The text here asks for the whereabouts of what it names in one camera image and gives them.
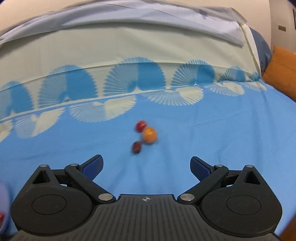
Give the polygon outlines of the lavender plastic plate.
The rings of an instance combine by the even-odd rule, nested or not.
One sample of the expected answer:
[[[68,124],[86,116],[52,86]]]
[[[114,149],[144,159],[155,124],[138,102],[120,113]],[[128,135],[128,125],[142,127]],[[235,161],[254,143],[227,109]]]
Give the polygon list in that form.
[[[1,227],[1,235],[5,232],[10,221],[10,205],[11,205],[11,195],[7,185],[1,181],[0,183],[0,212],[5,214],[5,219],[3,226]]]

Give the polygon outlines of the dark jujube in cluster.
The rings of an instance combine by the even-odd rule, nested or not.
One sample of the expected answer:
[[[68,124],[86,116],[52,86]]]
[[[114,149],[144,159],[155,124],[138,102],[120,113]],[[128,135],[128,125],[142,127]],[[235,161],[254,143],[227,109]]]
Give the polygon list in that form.
[[[142,150],[142,143],[140,141],[136,141],[132,144],[132,152],[134,154],[140,153],[141,150]]]

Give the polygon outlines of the red cherry tomato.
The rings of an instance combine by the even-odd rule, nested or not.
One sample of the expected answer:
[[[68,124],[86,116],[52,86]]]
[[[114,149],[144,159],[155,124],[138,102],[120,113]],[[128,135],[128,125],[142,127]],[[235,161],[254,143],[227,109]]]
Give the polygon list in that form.
[[[144,120],[141,120],[141,121],[137,122],[137,124],[135,126],[135,130],[137,132],[141,133],[146,127],[147,127],[147,122]]]

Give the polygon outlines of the grey-white sheet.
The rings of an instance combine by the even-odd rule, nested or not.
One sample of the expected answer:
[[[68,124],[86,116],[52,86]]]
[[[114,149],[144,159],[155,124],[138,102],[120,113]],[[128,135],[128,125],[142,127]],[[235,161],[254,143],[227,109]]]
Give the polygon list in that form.
[[[98,23],[156,24],[205,33],[236,45],[245,43],[233,8],[189,7],[161,1],[95,1],[36,16],[1,31],[1,44],[42,33]]]

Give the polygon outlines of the red candy fruit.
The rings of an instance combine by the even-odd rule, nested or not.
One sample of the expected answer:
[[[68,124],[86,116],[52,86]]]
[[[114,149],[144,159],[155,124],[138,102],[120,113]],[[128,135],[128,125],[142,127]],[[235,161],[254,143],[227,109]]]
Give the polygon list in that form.
[[[3,212],[0,212],[0,228],[3,226],[5,219],[5,214]]]

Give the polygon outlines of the orange fruit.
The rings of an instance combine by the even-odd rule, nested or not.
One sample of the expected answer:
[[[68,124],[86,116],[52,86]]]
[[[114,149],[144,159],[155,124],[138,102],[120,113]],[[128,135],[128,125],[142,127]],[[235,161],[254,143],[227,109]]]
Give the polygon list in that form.
[[[150,126],[147,126],[143,131],[142,131],[142,140],[146,144],[153,144],[156,142],[158,138],[158,134],[156,130]]]

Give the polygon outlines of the orange cushion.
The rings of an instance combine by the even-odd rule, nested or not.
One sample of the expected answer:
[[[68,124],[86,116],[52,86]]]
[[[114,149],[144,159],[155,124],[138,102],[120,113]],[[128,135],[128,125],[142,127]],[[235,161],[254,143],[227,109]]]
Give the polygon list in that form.
[[[296,101],[296,54],[274,46],[263,80]]]

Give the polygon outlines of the blue patterned sofa cover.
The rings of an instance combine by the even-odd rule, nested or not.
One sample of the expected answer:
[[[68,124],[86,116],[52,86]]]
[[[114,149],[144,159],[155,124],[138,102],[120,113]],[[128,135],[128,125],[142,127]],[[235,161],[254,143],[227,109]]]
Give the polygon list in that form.
[[[153,144],[135,130],[144,120]],[[138,154],[132,144],[142,143]],[[259,78],[248,46],[194,31],[99,24],[1,45],[1,180],[16,196],[41,164],[102,155],[114,195],[180,195],[190,159],[254,165],[295,214],[295,102]]]

